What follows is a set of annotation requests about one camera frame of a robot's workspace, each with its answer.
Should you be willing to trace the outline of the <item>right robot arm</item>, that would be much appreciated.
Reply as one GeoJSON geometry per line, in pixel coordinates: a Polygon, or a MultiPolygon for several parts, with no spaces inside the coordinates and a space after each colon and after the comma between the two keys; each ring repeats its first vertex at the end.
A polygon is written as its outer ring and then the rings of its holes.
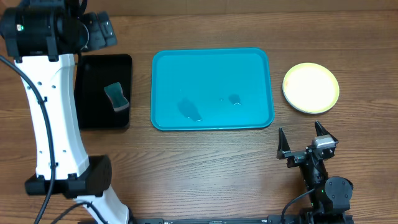
{"type": "Polygon", "coordinates": [[[298,167],[307,191],[291,200],[283,209],[281,223],[353,223],[345,212],[350,209],[353,183],[340,176],[329,177],[324,161],[335,155],[337,138],[330,134],[319,121],[315,122],[317,136],[302,151],[291,151],[282,128],[279,128],[277,158],[285,159],[287,167],[298,167]],[[296,201],[308,196],[310,208],[303,208],[295,220],[285,217],[287,209],[296,201]]]}

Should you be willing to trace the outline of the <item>yellow plate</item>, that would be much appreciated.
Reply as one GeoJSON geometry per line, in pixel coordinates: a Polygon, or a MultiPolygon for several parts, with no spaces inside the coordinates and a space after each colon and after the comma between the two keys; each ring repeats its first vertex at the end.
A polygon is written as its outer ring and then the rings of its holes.
{"type": "Polygon", "coordinates": [[[336,102],[340,87],[334,74],[316,63],[300,63],[285,74],[282,92],[288,101],[336,102]]]}

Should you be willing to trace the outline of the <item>teal plastic tray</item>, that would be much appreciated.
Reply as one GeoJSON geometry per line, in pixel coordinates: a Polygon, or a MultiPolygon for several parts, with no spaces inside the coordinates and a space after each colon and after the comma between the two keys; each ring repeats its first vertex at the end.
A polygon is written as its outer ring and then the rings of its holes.
{"type": "Polygon", "coordinates": [[[163,50],[152,60],[150,120],[161,131],[266,128],[274,117],[262,49],[163,50]]]}

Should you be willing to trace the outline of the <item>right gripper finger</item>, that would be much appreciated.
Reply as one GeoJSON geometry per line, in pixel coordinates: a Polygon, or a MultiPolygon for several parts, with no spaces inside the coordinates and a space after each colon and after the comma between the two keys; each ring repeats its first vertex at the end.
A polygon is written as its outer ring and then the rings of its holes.
{"type": "Polygon", "coordinates": [[[286,159],[291,153],[290,146],[282,128],[279,128],[279,143],[277,148],[277,158],[286,159]]]}
{"type": "Polygon", "coordinates": [[[315,121],[315,131],[317,133],[317,136],[326,136],[329,135],[335,143],[338,143],[337,138],[334,137],[334,135],[330,134],[323,126],[322,124],[316,120],[315,121]]]}

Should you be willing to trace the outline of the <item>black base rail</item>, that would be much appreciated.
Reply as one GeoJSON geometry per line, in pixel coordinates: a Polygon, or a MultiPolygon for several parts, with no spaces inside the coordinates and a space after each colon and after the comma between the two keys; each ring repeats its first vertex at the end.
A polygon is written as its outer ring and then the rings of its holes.
{"type": "MultiPolygon", "coordinates": [[[[135,219],[133,223],[138,224],[278,224],[282,223],[280,215],[269,215],[267,218],[227,218],[227,219],[184,219],[184,220],[163,220],[161,218],[141,218],[135,219]]],[[[305,223],[300,221],[298,215],[285,216],[285,223],[305,223]]],[[[342,218],[332,218],[331,221],[315,221],[314,223],[349,223],[354,224],[351,215],[346,216],[345,220],[342,218]]]]}

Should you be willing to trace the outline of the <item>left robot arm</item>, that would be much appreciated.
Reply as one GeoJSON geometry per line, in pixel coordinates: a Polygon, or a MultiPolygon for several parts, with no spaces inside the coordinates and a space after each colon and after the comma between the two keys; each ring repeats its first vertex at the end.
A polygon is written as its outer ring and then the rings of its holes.
{"type": "Polygon", "coordinates": [[[22,79],[37,148],[35,174],[26,180],[28,195],[54,194],[85,207],[97,223],[133,223],[134,217],[111,186],[108,156],[89,156],[83,146],[73,76],[75,57],[115,45],[105,12],[86,11],[86,1],[22,1],[5,9],[1,57],[22,79]]]}

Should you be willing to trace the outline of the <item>white plate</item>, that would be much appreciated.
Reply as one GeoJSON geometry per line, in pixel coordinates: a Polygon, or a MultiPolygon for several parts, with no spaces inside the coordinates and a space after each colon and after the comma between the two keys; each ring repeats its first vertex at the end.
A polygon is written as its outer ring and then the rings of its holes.
{"type": "Polygon", "coordinates": [[[333,101],[288,101],[288,103],[294,109],[307,114],[321,114],[330,110],[335,105],[333,101]]]}

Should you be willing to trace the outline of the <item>black water tray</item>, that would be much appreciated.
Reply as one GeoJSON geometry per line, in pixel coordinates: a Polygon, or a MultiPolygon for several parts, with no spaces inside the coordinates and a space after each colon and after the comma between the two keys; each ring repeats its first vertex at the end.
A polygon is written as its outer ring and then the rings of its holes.
{"type": "Polygon", "coordinates": [[[75,105],[80,129],[127,129],[130,124],[132,58],[128,54],[85,55],[79,59],[75,105]],[[130,106],[113,110],[104,87],[119,82],[130,106]]]}

